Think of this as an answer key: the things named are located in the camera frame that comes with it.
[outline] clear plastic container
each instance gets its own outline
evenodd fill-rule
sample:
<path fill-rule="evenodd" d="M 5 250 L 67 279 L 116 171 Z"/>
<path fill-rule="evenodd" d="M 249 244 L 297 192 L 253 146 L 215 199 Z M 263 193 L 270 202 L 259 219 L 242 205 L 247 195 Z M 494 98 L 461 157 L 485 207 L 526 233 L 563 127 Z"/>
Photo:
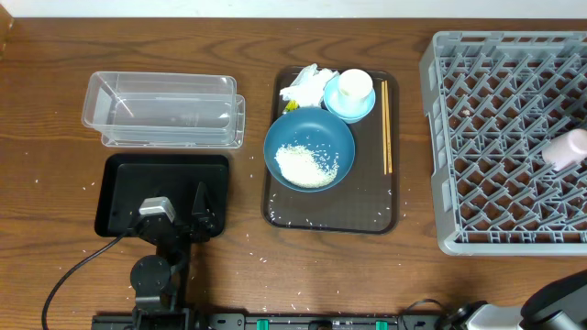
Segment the clear plastic container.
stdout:
<path fill-rule="evenodd" d="M 245 102 L 229 76 L 96 72 L 82 122 L 108 147 L 238 148 Z"/>

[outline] white wall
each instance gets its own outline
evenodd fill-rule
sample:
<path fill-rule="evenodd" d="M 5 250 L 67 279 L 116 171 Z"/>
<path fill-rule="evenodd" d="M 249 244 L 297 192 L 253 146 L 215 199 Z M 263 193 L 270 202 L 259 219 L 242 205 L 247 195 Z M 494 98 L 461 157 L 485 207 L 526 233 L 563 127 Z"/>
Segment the white wall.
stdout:
<path fill-rule="evenodd" d="M 13 17 L 587 18 L 587 0 L 0 0 Z"/>

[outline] crumpled white napkin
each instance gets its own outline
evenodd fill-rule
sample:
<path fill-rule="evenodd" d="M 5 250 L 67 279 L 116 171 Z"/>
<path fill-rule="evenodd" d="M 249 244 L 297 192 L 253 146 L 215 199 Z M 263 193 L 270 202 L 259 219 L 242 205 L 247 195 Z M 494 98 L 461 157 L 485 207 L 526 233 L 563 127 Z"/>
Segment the crumpled white napkin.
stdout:
<path fill-rule="evenodd" d="M 330 79 L 339 75 L 330 69 L 318 70 L 317 64 L 303 68 L 289 87 L 279 91 L 283 100 L 294 100 L 300 107 L 320 106 L 324 97 L 324 87 Z"/>

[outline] bowl of rice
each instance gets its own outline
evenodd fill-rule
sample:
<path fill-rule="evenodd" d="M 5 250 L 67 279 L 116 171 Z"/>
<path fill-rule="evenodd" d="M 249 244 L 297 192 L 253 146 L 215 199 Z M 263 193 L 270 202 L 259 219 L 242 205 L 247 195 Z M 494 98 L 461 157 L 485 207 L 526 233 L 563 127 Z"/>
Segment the bowl of rice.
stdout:
<path fill-rule="evenodd" d="M 281 184 L 303 193 L 333 187 L 349 173 L 355 141 L 349 127 L 321 108 L 279 117 L 265 138 L 265 164 Z"/>

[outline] wooden table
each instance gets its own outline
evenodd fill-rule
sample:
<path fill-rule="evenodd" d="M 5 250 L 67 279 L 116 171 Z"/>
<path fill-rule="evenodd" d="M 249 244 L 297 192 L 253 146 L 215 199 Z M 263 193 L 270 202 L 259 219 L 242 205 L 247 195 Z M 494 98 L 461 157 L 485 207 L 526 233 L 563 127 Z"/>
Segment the wooden table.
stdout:
<path fill-rule="evenodd" d="M 0 61 L 0 327 L 39 329 L 55 282 L 109 241 L 94 232 L 94 213 L 105 160 L 121 150 L 80 121 L 96 71 L 226 74 L 247 99 L 244 145 L 224 152 L 226 232 L 193 249 L 188 294 L 208 311 L 397 314 L 426 297 L 516 305 L 583 270 L 585 258 L 455 258 L 437 247 L 417 64 L 433 34 L 450 29 L 584 30 L 587 21 L 17 19 Z M 389 235 L 280 230 L 261 218 L 273 82 L 281 68 L 313 62 L 387 71 L 400 84 L 405 217 Z M 153 252 L 124 239 L 77 271 L 50 307 L 51 328 L 87 329 L 96 313 L 129 312 L 130 269 Z"/>

